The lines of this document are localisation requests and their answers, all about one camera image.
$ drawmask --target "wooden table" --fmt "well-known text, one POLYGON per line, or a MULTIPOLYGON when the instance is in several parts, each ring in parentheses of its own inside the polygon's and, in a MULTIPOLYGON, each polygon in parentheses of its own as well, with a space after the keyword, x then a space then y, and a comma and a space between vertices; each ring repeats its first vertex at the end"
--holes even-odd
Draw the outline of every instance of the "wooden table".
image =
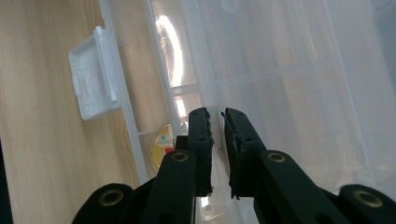
MULTIPOLYGON (((120 51, 132 62, 124 67, 128 87, 158 80, 150 83, 158 91, 131 99, 143 104, 161 86, 144 0, 131 10, 136 48, 120 51)), ((104 25, 97 0, 0 0, 0 137, 15 223, 70 223, 99 187, 138 186, 122 112, 80 118, 68 53, 96 25, 104 25)), ((143 120, 147 109, 136 116, 143 120)), ((142 122, 158 128, 166 118, 142 122)))

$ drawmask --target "wooden surface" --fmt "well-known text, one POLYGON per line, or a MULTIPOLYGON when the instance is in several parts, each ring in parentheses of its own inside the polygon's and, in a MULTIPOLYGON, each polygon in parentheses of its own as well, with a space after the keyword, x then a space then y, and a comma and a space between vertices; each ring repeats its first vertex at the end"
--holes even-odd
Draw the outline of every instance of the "wooden surface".
MULTIPOLYGON (((140 47, 121 51, 134 64, 144 61, 124 68, 128 86, 136 85, 136 78, 128 77, 132 73, 158 77, 147 49, 143 2, 135 0, 131 12, 140 47)), ((68 52, 103 25, 99 4, 0 0, 0 5, 0 137, 14 222, 70 223, 95 189, 112 182, 138 185, 122 112, 83 121, 71 82, 68 52)), ((165 124, 163 118, 166 114, 154 126, 165 124)))

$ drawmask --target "small white plastic piece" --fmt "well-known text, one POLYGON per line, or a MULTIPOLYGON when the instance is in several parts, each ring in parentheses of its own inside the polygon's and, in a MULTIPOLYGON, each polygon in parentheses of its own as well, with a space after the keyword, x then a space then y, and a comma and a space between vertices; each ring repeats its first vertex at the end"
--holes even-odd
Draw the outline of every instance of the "small white plastic piece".
POLYGON ((96 119, 121 108, 109 32, 97 26, 93 35, 69 53, 72 80, 83 119, 96 119))

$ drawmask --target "yellow label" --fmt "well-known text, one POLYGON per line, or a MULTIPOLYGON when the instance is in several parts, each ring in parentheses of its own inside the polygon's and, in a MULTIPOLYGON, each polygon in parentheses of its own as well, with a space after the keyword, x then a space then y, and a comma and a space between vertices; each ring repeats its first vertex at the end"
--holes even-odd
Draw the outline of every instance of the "yellow label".
POLYGON ((174 136, 172 133, 171 125, 168 124, 163 127, 151 141, 149 150, 151 164, 154 170, 160 170, 161 162, 166 154, 166 150, 172 150, 174 147, 174 136))

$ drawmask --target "red sticker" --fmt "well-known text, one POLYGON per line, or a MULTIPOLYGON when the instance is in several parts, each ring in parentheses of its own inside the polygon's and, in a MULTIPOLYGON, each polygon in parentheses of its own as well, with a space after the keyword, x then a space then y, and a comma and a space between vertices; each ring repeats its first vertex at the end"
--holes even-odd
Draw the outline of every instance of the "red sticker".
POLYGON ((175 148, 174 148, 174 147, 167 147, 167 148, 165 149, 165 154, 168 154, 169 152, 172 152, 172 151, 175 151, 175 148))

